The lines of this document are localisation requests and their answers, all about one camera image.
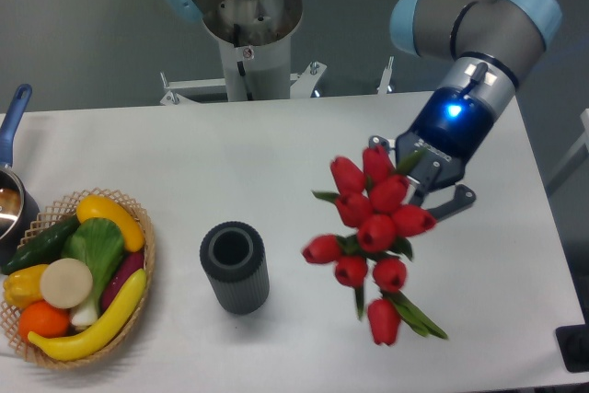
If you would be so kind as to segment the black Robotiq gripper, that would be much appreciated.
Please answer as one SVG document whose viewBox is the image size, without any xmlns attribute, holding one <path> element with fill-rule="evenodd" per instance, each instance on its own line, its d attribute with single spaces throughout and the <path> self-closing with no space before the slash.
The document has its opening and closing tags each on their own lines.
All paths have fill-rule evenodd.
<svg viewBox="0 0 589 393">
<path fill-rule="evenodd" d="M 421 181 L 429 165 L 438 162 L 441 171 L 430 187 L 432 191 L 438 191 L 463 179 L 466 164 L 493 124 L 493 115 L 482 101 L 469 95 L 462 96 L 456 88 L 441 87 L 433 92 L 405 133 L 396 140 L 373 135 L 368 146 L 381 146 L 388 153 L 395 151 L 397 162 L 425 149 L 427 153 L 410 176 Z M 467 210 L 476 200 L 477 195 L 470 187 L 457 184 L 449 201 L 427 209 L 427 212 L 440 223 Z"/>
</svg>

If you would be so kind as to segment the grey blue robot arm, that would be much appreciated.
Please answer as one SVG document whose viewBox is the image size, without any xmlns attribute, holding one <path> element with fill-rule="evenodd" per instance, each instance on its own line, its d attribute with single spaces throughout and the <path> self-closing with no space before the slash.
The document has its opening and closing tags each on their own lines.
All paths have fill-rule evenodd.
<svg viewBox="0 0 589 393">
<path fill-rule="evenodd" d="M 291 38 L 302 0 L 165 0 L 188 22 L 203 23 L 216 39 L 231 101 L 302 98 L 310 74 L 291 76 Z M 398 0 L 389 33 L 395 47 L 419 57 L 445 58 L 450 71 L 410 128 L 396 139 L 376 137 L 397 161 L 423 151 L 410 172 L 411 202 L 452 188 L 432 209 L 444 220 L 468 208 L 474 192 L 461 184 L 466 165 L 499 119 L 562 20 L 556 0 Z"/>
</svg>

